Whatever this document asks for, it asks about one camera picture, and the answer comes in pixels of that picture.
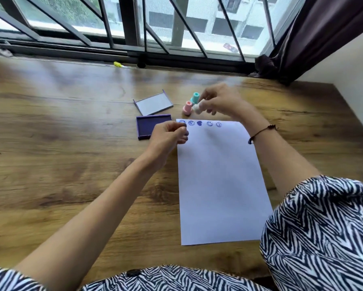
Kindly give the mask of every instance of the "white wall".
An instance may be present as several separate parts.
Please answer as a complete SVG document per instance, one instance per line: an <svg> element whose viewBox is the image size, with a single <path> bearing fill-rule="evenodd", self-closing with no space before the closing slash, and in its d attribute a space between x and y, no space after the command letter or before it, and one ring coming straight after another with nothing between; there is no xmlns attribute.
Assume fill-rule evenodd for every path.
<svg viewBox="0 0 363 291"><path fill-rule="evenodd" d="M363 124L363 34L298 80L334 84Z"/></svg>

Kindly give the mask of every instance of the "person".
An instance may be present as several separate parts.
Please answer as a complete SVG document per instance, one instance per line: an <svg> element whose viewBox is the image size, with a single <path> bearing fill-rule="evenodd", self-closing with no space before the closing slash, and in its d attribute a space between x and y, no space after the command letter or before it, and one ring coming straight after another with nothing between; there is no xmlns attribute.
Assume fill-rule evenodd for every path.
<svg viewBox="0 0 363 291"><path fill-rule="evenodd" d="M278 289L363 290L363 183L321 175L226 84L209 86L202 99L203 110L231 116L250 135L262 131L254 145L283 197L260 242ZM13 270L0 268L0 290L76 290L146 182L187 140L182 123L156 125L146 151L97 199ZM82 290L267 289L241 277L166 265L130 270Z"/></svg>

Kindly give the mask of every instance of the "wooden table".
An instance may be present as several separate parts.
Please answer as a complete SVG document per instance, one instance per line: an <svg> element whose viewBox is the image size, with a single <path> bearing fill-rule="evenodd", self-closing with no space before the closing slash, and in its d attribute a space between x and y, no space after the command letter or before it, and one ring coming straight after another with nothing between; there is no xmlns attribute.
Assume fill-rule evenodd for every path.
<svg viewBox="0 0 363 291"><path fill-rule="evenodd" d="M0 266L13 267L94 200L147 146L139 100L164 89L172 117L193 92L239 87L323 173L363 181L363 127L332 85L0 57ZM227 120L220 114L193 118ZM267 171L273 206L280 199ZM161 264L268 275L258 241L181 246L177 154L131 207L85 282Z"/></svg>

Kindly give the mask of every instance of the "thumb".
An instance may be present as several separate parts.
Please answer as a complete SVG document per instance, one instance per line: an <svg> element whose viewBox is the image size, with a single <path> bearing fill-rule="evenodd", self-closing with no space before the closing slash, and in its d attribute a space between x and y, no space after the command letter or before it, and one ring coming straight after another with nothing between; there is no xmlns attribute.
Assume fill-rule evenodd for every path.
<svg viewBox="0 0 363 291"><path fill-rule="evenodd" d="M176 131L173 132L175 138L180 139L182 138L187 132L186 127L179 127Z"/></svg>
<svg viewBox="0 0 363 291"><path fill-rule="evenodd" d="M205 111L207 109L215 109L216 100L217 100L217 98L212 98L210 100L203 99L199 103L199 109L202 111Z"/></svg>

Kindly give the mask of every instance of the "black and white patterned shirt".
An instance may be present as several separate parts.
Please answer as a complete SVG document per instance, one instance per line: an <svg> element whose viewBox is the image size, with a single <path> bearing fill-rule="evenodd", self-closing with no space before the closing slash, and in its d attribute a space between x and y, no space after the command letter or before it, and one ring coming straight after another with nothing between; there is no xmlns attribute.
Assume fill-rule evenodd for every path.
<svg viewBox="0 0 363 291"><path fill-rule="evenodd" d="M279 290L363 290L363 183L319 176L301 182L273 211L260 249ZM47 290L0 268L0 291ZM83 291L268 290L215 271L174 265L131 270Z"/></svg>

